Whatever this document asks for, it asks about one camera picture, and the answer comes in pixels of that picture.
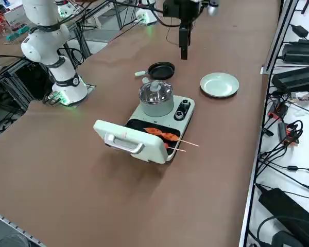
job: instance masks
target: frying pan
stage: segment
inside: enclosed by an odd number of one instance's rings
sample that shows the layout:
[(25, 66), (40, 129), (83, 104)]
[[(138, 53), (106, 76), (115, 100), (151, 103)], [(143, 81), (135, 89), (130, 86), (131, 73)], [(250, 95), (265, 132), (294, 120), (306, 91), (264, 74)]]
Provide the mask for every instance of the frying pan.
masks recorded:
[(135, 76), (149, 75), (153, 80), (167, 80), (175, 73), (175, 66), (169, 62), (159, 62), (151, 65), (148, 71), (136, 72)]

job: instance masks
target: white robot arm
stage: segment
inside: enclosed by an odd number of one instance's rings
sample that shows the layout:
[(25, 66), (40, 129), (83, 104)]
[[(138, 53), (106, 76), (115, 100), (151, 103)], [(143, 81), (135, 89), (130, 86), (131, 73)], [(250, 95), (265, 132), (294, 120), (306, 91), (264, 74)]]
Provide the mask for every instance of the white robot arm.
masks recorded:
[(38, 27), (23, 41), (23, 54), (49, 68), (55, 78), (53, 92), (61, 95), (63, 105), (82, 101), (88, 93), (86, 85), (69, 58), (57, 54), (57, 50), (67, 41), (69, 31), (64, 24), (60, 24), (56, 4), (52, 0), (23, 0), (23, 6), (27, 17)]

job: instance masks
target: plate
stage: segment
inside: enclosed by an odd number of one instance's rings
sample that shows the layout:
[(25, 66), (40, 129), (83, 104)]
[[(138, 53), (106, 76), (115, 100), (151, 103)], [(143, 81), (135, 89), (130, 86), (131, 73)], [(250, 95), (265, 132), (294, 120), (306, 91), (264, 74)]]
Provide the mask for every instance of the plate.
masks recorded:
[(212, 73), (204, 76), (200, 82), (201, 89), (209, 96), (226, 98), (239, 89), (238, 80), (226, 73)]

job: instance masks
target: stainless steel pot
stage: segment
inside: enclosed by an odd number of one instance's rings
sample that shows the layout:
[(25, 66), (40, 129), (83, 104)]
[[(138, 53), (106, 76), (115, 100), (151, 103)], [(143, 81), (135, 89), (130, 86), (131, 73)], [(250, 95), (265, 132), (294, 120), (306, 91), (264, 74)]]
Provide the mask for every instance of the stainless steel pot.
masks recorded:
[(166, 81), (146, 82), (139, 90), (141, 108), (150, 117), (162, 117), (174, 108), (173, 87)]

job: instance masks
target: wooden skewer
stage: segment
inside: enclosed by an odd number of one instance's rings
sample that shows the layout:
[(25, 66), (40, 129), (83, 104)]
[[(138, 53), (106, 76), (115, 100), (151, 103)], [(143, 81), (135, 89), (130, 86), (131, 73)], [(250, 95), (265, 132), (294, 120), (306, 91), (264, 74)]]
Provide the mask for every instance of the wooden skewer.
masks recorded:
[(189, 142), (187, 142), (187, 141), (185, 141), (185, 140), (181, 140), (181, 139), (178, 139), (178, 140), (181, 141), (181, 142), (188, 143), (188, 144), (194, 145), (194, 146), (196, 146), (196, 147), (199, 147), (199, 145), (197, 145), (197, 144), (189, 143)]
[(181, 152), (186, 152), (185, 150), (178, 149), (178, 148), (171, 148), (171, 147), (167, 147), (167, 148), (169, 148), (169, 149), (174, 149), (174, 150), (181, 151)]

